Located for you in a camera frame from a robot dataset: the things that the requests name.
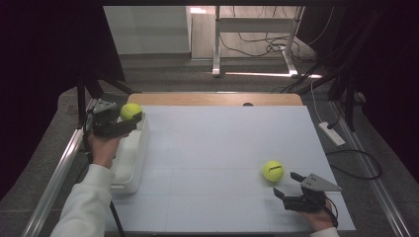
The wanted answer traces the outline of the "yellow tennis ball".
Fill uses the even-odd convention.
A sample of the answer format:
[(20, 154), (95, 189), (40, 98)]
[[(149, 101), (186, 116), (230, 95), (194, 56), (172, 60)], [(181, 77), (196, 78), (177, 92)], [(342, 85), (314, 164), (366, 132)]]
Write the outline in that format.
[(262, 168), (262, 174), (266, 180), (277, 182), (284, 174), (284, 166), (277, 160), (267, 161)]
[(133, 119), (142, 112), (142, 107), (136, 103), (127, 103), (120, 109), (120, 117), (122, 120)]

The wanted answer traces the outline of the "person's left hand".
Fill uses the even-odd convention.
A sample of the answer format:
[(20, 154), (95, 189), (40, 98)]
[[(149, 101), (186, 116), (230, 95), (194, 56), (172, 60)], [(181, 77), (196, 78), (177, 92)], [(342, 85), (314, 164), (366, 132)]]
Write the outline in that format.
[(125, 136), (114, 138), (99, 137), (90, 134), (88, 137), (89, 146), (91, 148), (92, 163), (110, 169), (113, 160), (116, 157), (121, 140)]

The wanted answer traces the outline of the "white power strip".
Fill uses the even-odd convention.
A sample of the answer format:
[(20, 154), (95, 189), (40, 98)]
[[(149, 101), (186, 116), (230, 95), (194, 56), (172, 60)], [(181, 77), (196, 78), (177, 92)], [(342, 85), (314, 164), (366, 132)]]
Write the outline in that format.
[(342, 146), (345, 144), (345, 140), (333, 129), (328, 127), (329, 123), (324, 121), (318, 126), (324, 132), (324, 134), (336, 145)]

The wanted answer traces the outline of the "white plastic bin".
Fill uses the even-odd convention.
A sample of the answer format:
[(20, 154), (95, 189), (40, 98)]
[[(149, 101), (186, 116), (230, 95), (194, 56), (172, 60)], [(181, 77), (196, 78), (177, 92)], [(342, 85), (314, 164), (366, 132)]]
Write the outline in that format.
[(134, 194), (137, 192), (143, 163), (148, 147), (150, 128), (147, 114), (128, 137), (120, 142), (111, 171), (116, 175), (111, 184), (112, 194)]

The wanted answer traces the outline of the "aluminium floor rail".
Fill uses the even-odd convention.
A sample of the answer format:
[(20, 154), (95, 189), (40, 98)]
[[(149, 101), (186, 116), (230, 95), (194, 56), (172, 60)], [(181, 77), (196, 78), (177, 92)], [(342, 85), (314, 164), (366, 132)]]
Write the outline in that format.
[[(365, 149), (355, 131), (346, 124), (342, 111), (334, 102), (330, 102), (331, 108), (335, 111), (335, 115), (339, 118), (338, 124), (342, 127), (348, 143), (352, 148), (358, 151), (358, 158), (363, 172), (367, 175), (377, 175), (378, 168), (373, 164), (373, 161), (365, 154)], [(406, 222), (404, 221), (401, 212), (396, 206), (395, 201), (390, 193), (386, 190), (382, 178), (376, 178), (370, 181), (370, 186), (377, 198), (377, 201), (388, 220), (396, 237), (412, 237)]]
[(21, 237), (38, 237), (82, 143), (83, 129), (76, 128)]

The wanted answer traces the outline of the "person's right hand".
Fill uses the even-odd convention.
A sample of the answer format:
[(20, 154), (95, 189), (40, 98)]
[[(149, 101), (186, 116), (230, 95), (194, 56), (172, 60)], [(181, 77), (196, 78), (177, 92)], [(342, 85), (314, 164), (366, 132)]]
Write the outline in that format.
[(316, 213), (300, 211), (299, 214), (308, 221), (313, 232), (322, 231), (334, 226), (333, 218), (324, 209)]

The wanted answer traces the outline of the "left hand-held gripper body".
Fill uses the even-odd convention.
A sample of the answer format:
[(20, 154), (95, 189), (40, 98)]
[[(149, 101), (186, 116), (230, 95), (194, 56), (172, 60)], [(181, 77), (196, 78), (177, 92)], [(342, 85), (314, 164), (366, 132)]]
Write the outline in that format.
[(87, 113), (86, 130), (105, 138), (130, 134), (132, 124), (127, 121), (119, 121), (118, 108), (119, 106), (114, 102), (99, 99)]

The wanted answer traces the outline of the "white board sheet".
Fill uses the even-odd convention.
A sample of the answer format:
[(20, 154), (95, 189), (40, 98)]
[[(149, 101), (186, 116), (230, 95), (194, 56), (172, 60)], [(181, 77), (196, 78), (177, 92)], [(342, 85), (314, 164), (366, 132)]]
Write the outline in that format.
[[(304, 106), (147, 106), (150, 136), (139, 189), (115, 195), (124, 231), (152, 234), (272, 234), (309, 226), (284, 208), (277, 188), (300, 194), (291, 172), (333, 182)], [(266, 180), (277, 160), (284, 174)]]

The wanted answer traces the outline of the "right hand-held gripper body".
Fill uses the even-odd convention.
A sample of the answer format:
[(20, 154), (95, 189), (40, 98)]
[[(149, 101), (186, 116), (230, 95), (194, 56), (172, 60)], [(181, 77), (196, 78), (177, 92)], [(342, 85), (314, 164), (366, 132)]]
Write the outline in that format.
[(283, 199), (286, 210), (308, 213), (319, 212), (326, 205), (326, 192), (341, 192), (342, 188), (311, 173), (300, 184), (299, 197), (285, 197)]

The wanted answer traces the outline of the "black curtain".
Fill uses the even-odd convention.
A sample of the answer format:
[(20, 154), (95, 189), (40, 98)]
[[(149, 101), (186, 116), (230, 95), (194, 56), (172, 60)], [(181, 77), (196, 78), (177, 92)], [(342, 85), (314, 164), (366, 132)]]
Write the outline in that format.
[(328, 98), (362, 93), (363, 113), (419, 181), (419, 0), (330, 0), (333, 48), (318, 63), (332, 68)]
[(32, 158), (59, 96), (125, 79), (105, 0), (0, 0), (0, 200)]

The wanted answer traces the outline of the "white desk frame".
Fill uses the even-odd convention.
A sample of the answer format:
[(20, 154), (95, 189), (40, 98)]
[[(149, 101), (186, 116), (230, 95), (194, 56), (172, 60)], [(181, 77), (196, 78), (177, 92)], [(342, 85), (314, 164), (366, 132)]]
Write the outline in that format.
[(287, 66), (290, 76), (297, 74), (293, 64), (291, 49), (293, 40), (298, 28), (303, 8), (296, 7), (294, 17), (289, 18), (222, 18), (220, 16), (220, 7), (215, 6), (214, 17), (214, 47), (212, 55), (212, 75), (220, 75), (220, 40), (221, 33), (288, 33), (288, 39), (285, 46), (281, 48), (281, 54)]

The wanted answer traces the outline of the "white cabinet panel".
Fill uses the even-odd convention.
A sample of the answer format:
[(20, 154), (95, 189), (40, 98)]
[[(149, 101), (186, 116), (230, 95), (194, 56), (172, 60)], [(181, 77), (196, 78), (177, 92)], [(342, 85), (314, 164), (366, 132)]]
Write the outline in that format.
[(118, 54), (189, 53), (191, 14), (185, 6), (106, 6)]

